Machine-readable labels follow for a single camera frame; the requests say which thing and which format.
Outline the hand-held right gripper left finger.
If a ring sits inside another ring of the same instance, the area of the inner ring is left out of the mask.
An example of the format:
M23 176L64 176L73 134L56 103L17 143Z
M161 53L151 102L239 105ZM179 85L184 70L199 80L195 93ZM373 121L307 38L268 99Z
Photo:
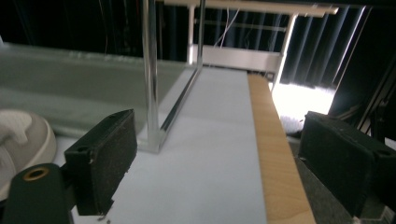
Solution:
M64 152L80 215L108 213L136 152L132 109L107 116Z

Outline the white metal rack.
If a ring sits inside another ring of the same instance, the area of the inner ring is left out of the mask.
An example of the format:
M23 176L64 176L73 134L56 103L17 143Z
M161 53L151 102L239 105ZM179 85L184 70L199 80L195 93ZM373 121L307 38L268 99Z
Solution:
M322 18L337 7L261 0L162 0L188 9L187 63L263 73L280 81L299 17Z

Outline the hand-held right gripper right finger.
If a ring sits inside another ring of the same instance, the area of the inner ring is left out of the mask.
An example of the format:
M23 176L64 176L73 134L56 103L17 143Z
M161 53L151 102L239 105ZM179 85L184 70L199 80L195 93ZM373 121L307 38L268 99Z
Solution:
M352 216L370 196L396 212L396 150L347 123L308 112L298 157Z

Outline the white round object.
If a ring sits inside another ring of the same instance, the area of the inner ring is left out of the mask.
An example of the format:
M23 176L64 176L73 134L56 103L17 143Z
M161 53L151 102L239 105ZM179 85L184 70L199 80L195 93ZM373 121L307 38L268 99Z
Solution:
M32 112L0 109L0 201L7 198L12 178L57 152L50 124Z

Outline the dark curtain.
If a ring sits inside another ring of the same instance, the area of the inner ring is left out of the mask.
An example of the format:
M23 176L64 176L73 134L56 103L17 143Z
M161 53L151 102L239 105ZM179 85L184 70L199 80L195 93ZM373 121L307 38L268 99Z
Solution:
M143 0L0 0L0 36L7 42L139 57ZM364 52L383 61L396 52L396 0L343 3L318 19L297 19L282 82L329 86L338 82L347 43L370 10Z

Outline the clear acrylic box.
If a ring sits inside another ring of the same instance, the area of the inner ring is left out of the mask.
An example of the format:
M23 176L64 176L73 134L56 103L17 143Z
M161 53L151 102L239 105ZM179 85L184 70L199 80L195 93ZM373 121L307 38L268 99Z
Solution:
M167 115L159 114L155 0L143 0L141 59L60 49L0 44L0 105L37 113L56 132L81 137L100 120L133 109L137 148L161 151L203 68L167 62L167 75L190 78Z

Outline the black metal stand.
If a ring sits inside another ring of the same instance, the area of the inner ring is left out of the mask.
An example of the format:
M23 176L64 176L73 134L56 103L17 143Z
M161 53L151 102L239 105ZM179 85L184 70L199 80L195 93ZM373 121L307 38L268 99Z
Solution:
M329 115L382 143L396 141L396 55L373 71L345 72Z

